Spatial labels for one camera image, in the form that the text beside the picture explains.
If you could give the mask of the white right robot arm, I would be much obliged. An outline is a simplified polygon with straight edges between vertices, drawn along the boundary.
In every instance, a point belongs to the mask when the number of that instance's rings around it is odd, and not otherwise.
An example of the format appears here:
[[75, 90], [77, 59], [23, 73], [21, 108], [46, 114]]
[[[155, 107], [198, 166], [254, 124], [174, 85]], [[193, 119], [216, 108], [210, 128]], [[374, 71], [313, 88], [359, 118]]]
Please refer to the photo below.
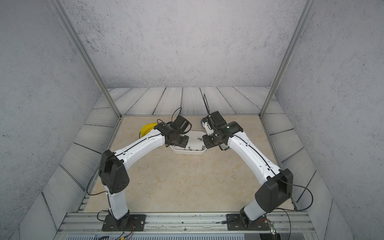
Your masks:
[[214, 132], [204, 135], [203, 141], [207, 149], [226, 144], [235, 151], [252, 170], [261, 187], [257, 190], [254, 200], [243, 207], [242, 213], [249, 221], [272, 212], [292, 196], [293, 174], [282, 170], [272, 163], [252, 143], [245, 132], [234, 134]]

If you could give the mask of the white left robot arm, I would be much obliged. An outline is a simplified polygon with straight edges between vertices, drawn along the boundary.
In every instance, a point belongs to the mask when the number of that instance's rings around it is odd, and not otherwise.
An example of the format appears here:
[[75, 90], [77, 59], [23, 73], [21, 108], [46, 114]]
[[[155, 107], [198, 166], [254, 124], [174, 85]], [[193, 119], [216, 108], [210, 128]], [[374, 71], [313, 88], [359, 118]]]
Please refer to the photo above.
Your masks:
[[158, 147], [168, 145], [185, 148], [188, 141], [189, 136], [187, 135], [173, 132], [164, 134], [159, 130], [151, 130], [147, 135], [125, 148], [115, 152], [107, 150], [102, 154], [99, 176], [107, 191], [109, 213], [115, 220], [120, 220], [129, 213], [125, 194], [125, 189], [130, 183], [129, 168]]

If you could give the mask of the white plastic storage box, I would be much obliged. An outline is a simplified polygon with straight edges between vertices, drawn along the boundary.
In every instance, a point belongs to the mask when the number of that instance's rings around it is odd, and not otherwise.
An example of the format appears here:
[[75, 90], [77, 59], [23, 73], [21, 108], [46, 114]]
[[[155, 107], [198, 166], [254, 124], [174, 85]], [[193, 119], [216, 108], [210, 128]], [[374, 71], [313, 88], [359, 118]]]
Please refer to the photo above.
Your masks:
[[189, 137], [188, 144], [185, 148], [171, 146], [175, 154], [182, 155], [203, 155], [206, 152], [206, 146], [203, 141], [205, 132], [190, 131], [186, 135]]

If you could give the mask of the yellow banana bunch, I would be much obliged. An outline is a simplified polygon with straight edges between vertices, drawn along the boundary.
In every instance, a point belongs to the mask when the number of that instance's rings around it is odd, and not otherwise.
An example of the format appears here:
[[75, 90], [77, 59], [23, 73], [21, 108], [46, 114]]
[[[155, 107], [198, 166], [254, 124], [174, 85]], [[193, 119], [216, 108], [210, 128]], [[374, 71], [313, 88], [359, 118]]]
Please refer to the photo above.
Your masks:
[[154, 127], [157, 125], [157, 123], [150, 123], [147, 125], [144, 125], [141, 130], [140, 130], [140, 138], [144, 137], [147, 135], [150, 131], [154, 129]]

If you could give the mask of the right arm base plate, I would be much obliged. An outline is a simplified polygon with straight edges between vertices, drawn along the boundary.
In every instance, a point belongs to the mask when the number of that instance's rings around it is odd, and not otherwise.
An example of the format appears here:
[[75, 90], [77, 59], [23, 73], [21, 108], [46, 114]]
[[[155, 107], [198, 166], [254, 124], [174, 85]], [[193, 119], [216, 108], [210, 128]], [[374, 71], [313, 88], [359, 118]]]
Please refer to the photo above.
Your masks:
[[243, 214], [227, 214], [225, 224], [228, 231], [269, 231], [270, 224], [266, 215], [249, 220]]

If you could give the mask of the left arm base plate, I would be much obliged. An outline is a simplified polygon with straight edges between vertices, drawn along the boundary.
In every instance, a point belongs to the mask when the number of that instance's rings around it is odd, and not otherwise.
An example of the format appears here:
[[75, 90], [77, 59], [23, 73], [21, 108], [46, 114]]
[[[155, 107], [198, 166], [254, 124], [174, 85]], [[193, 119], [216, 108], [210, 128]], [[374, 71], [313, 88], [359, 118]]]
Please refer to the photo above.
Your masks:
[[143, 232], [146, 217], [144, 214], [126, 214], [116, 220], [112, 214], [108, 214], [103, 223], [102, 232]]

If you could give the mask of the aluminium frame post left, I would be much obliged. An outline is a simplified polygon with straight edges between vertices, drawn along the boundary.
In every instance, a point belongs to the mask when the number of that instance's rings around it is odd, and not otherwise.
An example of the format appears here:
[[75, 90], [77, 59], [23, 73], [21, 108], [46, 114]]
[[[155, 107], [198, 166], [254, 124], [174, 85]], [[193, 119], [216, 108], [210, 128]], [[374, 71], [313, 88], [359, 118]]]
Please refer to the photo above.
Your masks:
[[50, 0], [50, 5], [52, 6], [53, 10], [55, 11], [56, 15], [58, 16], [62, 26], [64, 27], [65, 31], [67, 32], [68, 36], [74, 43], [78, 53], [80, 54], [81, 59], [85, 63], [87, 69], [92, 75], [92, 78], [96, 82], [97, 86], [99, 87], [100, 91], [102, 92], [103, 96], [105, 97], [107, 103], [112, 108], [114, 114], [117, 116], [117, 118], [120, 120], [122, 118], [122, 114], [117, 108], [115, 101], [111, 97], [111, 94], [107, 90], [107, 87], [105, 83], [103, 82], [99, 72], [97, 71], [93, 61], [91, 60], [89, 54], [87, 53], [87, 50], [82, 43], [78, 33], [76, 32], [73, 24], [71, 23], [70, 18], [68, 17], [61, 1], [59, 0]]

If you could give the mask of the aluminium frame post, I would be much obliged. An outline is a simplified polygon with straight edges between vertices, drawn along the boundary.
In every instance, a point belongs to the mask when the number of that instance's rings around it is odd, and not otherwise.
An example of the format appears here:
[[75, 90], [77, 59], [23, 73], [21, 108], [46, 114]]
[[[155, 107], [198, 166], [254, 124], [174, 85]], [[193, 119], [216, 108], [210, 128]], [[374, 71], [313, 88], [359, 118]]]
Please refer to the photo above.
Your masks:
[[82, 43], [78, 33], [76, 32], [73, 24], [71, 23], [70, 18], [68, 17], [61, 1], [59, 0], [50, 0], [50, 5], [52, 6], [53, 10], [55, 11], [56, 15], [58, 16], [62, 26], [64, 27], [65, 31], [67, 32], [68, 36], [74, 43], [78, 53], [80, 54], [81, 59], [85, 63], [87, 69], [92, 75], [92, 78], [96, 82], [97, 86], [99, 87], [100, 91], [102, 92], [103, 96], [105, 97], [107, 103], [112, 108], [114, 114], [117, 116], [117, 118], [120, 120], [122, 118], [122, 114], [117, 108], [115, 101], [111, 97], [111, 94], [107, 90], [107, 87], [105, 83], [103, 82], [99, 72], [97, 71], [93, 61], [91, 60], [89, 54], [87, 53], [87, 50]]
[[292, 37], [291, 37], [291, 40], [290, 40], [289, 45], [287, 47], [287, 50], [284, 54], [282, 62], [280, 64], [278, 71], [275, 75], [275, 78], [274, 78], [274, 80], [270, 86], [270, 90], [268, 92], [266, 100], [265, 100], [263, 107], [261, 109], [261, 112], [259, 114], [260, 119], [262, 119], [264, 117], [264, 115], [267, 113], [267, 110], [268, 110], [269, 105], [272, 101], [272, 98], [275, 95], [275, 93], [279, 87], [279, 84], [283, 78], [283, 75], [284, 75], [284, 73], [285, 73], [285, 71], [289, 65], [289, 62], [292, 58], [292, 55], [295, 51], [295, 47], [298, 44], [301, 35], [303, 34], [304, 28], [305, 28], [305, 26], [306, 26], [306, 24], [310, 18], [310, 15], [314, 9], [316, 2], [317, 1], [315, 1], [315, 0], [307, 0], [305, 5], [304, 5], [303, 11], [302, 11], [301, 16], [299, 18], [299, 21], [298, 21], [296, 28], [292, 34]]

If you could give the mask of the aluminium front rail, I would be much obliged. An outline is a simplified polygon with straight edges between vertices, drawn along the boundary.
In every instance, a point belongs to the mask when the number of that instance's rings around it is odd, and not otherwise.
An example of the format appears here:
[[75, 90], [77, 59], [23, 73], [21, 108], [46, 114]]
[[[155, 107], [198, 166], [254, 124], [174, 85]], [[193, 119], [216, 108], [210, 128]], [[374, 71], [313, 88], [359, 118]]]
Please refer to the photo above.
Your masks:
[[106, 223], [107, 214], [67, 214], [56, 240], [316, 240], [305, 212], [273, 212], [246, 225], [238, 213], [134, 213], [128, 226]]

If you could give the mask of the aluminium frame post right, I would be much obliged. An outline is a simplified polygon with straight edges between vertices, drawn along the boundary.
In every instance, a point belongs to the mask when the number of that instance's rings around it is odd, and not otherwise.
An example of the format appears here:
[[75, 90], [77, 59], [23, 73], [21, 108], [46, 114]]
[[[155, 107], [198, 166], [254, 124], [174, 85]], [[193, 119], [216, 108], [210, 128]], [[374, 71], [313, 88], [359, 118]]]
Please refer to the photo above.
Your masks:
[[270, 90], [268, 92], [266, 100], [265, 100], [263, 107], [261, 109], [261, 112], [259, 114], [260, 119], [262, 119], [264, 117], [264, 115], [267, 113], [267, 110], [268, 110], [269, 105], [272, 101], [272, 98], [275, 95], [275, 93], [279, 87], [279, 84], [283, 78], [283, 75], [284, 75], [284, 73], [285, 73], [285, 71], [289, 65], [289, 62], [292, 58], [292, 55], [295, 51], [295, 47], [298, 44], [301, 35], [303, 34], [304, 28], [305, 28], [305, 26], [306, 26], [306, 24], [310, 18], [310, 15], [314, 9], [316, 2], [317, 1], [315, 1], [315, 0], [307, 0], [305, 5], [304, 5], [303, 11], [302, 11], [301, 16], [299, 18], [299, 21], [298, 21], [296, 28], [292, 34], [292, 37], [291, 37], [291, 40], [290, 40], [289, 45], [287, 47], [287, 50], [284, 54], [282, 62], [280, 64], [278, 71], [275, 75], [275, 78], [274, 78], [274, 80], [270, 86]]

